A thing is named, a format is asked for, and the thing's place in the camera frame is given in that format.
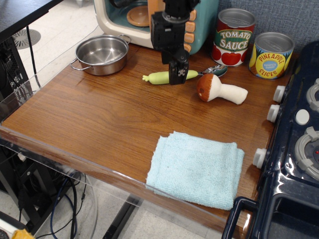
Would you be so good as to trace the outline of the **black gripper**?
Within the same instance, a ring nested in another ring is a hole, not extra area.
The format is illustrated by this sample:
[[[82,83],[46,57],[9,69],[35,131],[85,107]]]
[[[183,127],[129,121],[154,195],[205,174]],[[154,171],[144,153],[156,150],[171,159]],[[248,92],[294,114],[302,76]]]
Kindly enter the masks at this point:
[[[167,15],[164,11],[151,15],[151,42],[161,52],[163,64],[169,63],[169,84],[184,84],[187,78],[189,54],[184,49],[186,21]]]

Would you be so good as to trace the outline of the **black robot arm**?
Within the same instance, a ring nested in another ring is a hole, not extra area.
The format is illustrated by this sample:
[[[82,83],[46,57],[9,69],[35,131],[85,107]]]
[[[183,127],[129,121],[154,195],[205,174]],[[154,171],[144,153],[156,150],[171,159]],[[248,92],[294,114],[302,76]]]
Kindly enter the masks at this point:
[[[163,11],[151,15],[151,42],[168,64],[171,85],[184,84],[189,70],[189,52],[184,47],[185,25],[198,0],[165,0]]]

